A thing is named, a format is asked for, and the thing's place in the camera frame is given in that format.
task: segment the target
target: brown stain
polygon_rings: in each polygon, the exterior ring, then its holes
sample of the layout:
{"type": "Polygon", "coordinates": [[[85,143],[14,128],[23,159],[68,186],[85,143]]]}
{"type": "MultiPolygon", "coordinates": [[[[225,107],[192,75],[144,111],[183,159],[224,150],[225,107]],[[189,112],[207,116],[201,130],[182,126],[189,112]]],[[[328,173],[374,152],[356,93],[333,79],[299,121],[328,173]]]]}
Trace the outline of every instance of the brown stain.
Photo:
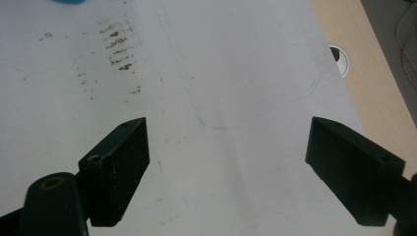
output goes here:
{"type": "Polygon", "coordinates": [[[132,63],[126,64],[119,68],[119,71],[127,71],[132,66],[132,63]]]}
{"type": "Polygon", "coordinates": [[[101,34],[106,33],[110,30],[113,30],[115,27],[122,25],[122,23],[114,23],[114,24],[110,24],[106,29],[103,29],[100,31],[101,34]]]}
{"type": "Polygon", "coordinates": [[[112,47],[114,47],[115,45],[117,45],[117,44],[122,44],[122,43],[124,43],[124,42],[125,42],[125,41],[127,41],[127,40],[128,40],[128,38],[127,38],[127,37],[117,38],[115,41],[111,42],[111,43],[110,43],[110,45],[106,46],[105,48],[106,48],[106,49],[108,49],[108,48],[112,48],[112,47]]]}
{"type": "Polygon", "coordinates": [[[140,87],[140,86],[138,86],[138,88],[136,88],[136,90],[131,91],[131,92],[129,92],[129,93],[130,93],[130,94],[137,94],[137,93],[139,93],[139,92],[141,92],[141,87],[140,87]]]}
{"type": "Polygon", "coordinates": [[[119,31],[116,31],[116,32],[112,33],[112,34],[110,35],[110,37],[115,37],[115,36],[118,36],[118,35],[119,35],[119,31]]]}
{"type": "Polygon", "coordinates": [[[123,58],[121,58],[121,59],[119,59],[119,60],[113,60],[113,59],[112,59],[112,56],[113,56],[113,55],[111,55],[111,56],[109,57],[109,59],[110,59],[110,63],[111,63],[111,65],[113,66],[114,64],[119,64],[120,62],[122,62],[122,61],[126,61],[126,60],[128,60],[129,58],[134,57],[135,55],[125,56],[125,57],[123,57],[123,58]]]}

